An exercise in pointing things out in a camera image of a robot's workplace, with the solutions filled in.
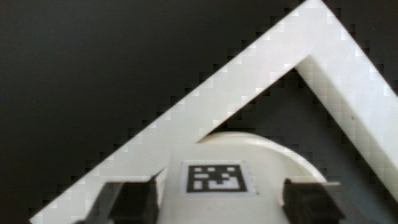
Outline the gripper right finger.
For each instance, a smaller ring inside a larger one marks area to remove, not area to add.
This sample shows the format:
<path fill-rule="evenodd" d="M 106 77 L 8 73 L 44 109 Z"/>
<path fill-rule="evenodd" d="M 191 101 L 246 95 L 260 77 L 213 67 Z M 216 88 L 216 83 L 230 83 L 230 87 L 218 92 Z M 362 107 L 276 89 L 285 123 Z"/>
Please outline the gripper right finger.
<path fill-rule="evenodd" d="M 289 224 L 367 224 L 337 182 L 284 180 L 282 210 Z"/>

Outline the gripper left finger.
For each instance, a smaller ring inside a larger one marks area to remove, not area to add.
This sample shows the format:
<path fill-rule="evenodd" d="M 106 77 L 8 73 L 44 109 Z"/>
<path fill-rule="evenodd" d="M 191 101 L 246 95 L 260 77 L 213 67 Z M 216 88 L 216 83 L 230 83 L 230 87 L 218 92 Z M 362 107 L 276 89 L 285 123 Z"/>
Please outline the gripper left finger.
<path fill-rule="evenodd" d="M 106 182 L 85 219 L 72 224 L 156 224 L 156 180 Z"/>

